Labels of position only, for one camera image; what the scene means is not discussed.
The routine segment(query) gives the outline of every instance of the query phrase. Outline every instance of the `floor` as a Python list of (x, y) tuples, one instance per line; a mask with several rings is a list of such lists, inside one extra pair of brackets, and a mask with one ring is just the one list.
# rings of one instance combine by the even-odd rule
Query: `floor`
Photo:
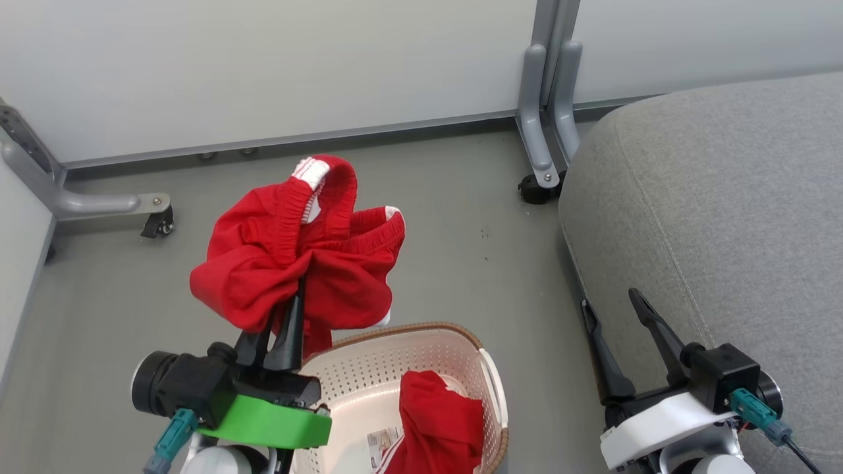
[[(138, 472), (165, 421), (135, 412), (129, 382), (154, 350), (204, 353), (238, 332), (191, 296), (216, 218), (248, 190), (286, 179), (300, 155), (220, 160), (70, 183), (86, 192), (166, 191), (177, 230), (70, 228), (54, 239), (0, 407), (9, 472)], [(357, 170), (359, 208), (399, 207), (407, 239), (390, 273), (392, 324), (447, 320), (473, 331), (507, 392), (500, 472), (605, 472), (602, 410), (559, 252), (556, 206), (530, 206), (511, 127), (332, 151)]]

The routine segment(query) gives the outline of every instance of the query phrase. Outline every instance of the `white board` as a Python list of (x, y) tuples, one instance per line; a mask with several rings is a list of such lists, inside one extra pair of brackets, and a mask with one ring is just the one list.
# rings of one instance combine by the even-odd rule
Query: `white board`
[(9, 0), (0, 96), (59, 161), (514, 110), (536, 0)]
[(581, 0), (578, 104), (843, 69), (840, 0)]
[[(5, 132), (0, 130), (0, 139)], [(52, 214), (0, 159), (0, 398), (27, 298), (42, 264)]]

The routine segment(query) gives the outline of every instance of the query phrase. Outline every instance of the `teal connector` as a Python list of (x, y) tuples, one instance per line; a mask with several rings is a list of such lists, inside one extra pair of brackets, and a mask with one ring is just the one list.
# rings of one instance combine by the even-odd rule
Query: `teal connector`
[(190, 440), (193, 432), (199, 426), (199, 420), (192, 410), (181, 408), (170, 420), (167, 430), (155, 445), (155, 454), (149, 458), (143, 467), (144, 474), (167, 474), (173, 464), (173, 459), (181, 448)]
[(790, 425), (778, 419), (778, 415), (772, 408), (746, 389), (737, 389), (732, 392), (729, 397), (729, 407), (744, 421), (752, 423), (764, 431), (767, 439), (776, 446), (783, 446), (785, 444), (784, 438), (793, 433)]

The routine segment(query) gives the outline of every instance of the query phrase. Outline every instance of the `gray sofa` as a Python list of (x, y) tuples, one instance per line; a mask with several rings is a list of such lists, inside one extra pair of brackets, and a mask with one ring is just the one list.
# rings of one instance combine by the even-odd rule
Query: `gray sofa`
[[(665, 385), (627, 298), (685, 341), (731, 342), (784, 397), (794, 439), (843, 472), (843, 73), (668, 94), (584, 138), (561, 226), (605, 337), (639, 391)], [(761, 473), (808, 472), (758, 431)]]

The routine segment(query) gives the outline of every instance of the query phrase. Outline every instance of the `red cloth in basket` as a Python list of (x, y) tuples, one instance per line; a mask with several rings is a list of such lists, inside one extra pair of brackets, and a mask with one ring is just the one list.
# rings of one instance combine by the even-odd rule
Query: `red cloth in basket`
[(450, 391), (436, 372), (401, 377), (404, 436), (377, 474), (472, 474), (483, 454), (483, 403)]
[(331, 347), (330, 330), (389, 320), (405, 225), (395, 207), (353, 212), (357, 178), (345, 160), (302, 160), (281, 184), (250, 191), (219, 218), (191, 292), (248, 332), (265, 326), (308, 273), (304, 357)]

